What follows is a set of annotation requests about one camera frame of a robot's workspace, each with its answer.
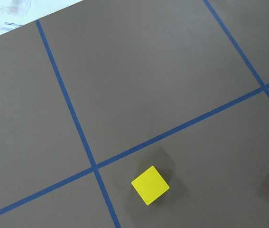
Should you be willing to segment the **brown paper table cover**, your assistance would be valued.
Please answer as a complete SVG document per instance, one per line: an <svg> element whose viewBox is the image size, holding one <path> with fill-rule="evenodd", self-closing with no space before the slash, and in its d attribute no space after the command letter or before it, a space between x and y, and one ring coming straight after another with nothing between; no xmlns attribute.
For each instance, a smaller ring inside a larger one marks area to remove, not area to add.
<svg viewBox="0 0 269 228"><path fill-rule="evenodd" d="M269 228L269 0L84 0L0 36L0 228Z"/></svg>

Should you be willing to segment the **yellow foam block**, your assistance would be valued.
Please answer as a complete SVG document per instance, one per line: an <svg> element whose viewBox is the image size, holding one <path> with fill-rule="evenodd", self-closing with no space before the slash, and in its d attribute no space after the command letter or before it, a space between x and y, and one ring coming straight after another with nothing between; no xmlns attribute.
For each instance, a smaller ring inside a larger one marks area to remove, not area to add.
<svg viewBox="0 0 269 228"><path fill-rule="evenodd" d="M170 189L153 165L135 178L131 184L147 206Z"/></svg>

